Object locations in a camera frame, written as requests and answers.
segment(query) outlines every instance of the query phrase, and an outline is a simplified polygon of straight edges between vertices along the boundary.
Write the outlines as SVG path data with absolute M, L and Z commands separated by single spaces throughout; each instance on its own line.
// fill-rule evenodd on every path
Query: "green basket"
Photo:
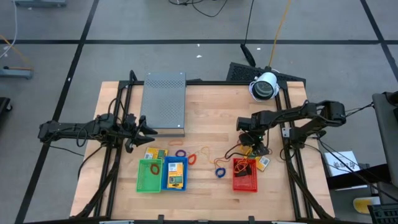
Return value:
M 157 165 L 159 173 L 153 174 L 150 170 L 152 164 Z M 137 176 L 137 192 L 159 193 L 162 186 L 162 159 L 140 159 Z

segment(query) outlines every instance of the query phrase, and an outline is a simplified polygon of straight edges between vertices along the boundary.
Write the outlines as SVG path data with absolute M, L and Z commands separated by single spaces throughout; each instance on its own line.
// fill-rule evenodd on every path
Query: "red basket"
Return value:
M 234 158 L 235 165 L 243 159 Z M 235 173 L 233 173 L 233 189 L 234 191 L 243 191 L 243 192 L 257 192 L 257 168 L 256 168 L 256 160 L 248 159 L 248 166 L 251 168 L 251 175 L 245 175 L 243 177 L 235 177 Z

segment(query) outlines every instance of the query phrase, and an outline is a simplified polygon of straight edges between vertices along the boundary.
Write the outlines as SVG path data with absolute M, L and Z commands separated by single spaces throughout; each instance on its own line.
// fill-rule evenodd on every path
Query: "red rubber band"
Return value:
M 196 154 L 192 154 L 191 156 L 188 156 L 188 164 L 190 165 L 194 165 L 197 161 L 197 155 Z
M 150 165 L 150 172 L 154 175 L 159 174 L 160 172 L 159 166 L 157 164 Z

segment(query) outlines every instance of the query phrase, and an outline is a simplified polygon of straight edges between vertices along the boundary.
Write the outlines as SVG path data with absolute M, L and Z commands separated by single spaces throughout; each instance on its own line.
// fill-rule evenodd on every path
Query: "white camera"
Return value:
M 266 72 L 260 77 L 255 77 L 249 85 L 249 91 L 256 101 L 274 98 L 279 92 L 276 76 L 272 72 Z

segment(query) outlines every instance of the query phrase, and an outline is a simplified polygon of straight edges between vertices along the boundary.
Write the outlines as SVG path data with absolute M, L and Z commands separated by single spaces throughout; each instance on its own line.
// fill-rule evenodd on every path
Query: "blue rubber band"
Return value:
M 184 150 L 180 149 L 177 152 L 175 152 L 175 156 L 177 157 L 185 157 L 187 155 L 187 152 L 185 152 Z
M 218 178 L 222 178 L 222 177 L 224 177 L 225 176 L 225 168 L 218 168 L 217 170 L 216 170 L 216 176 L 218 177 Z

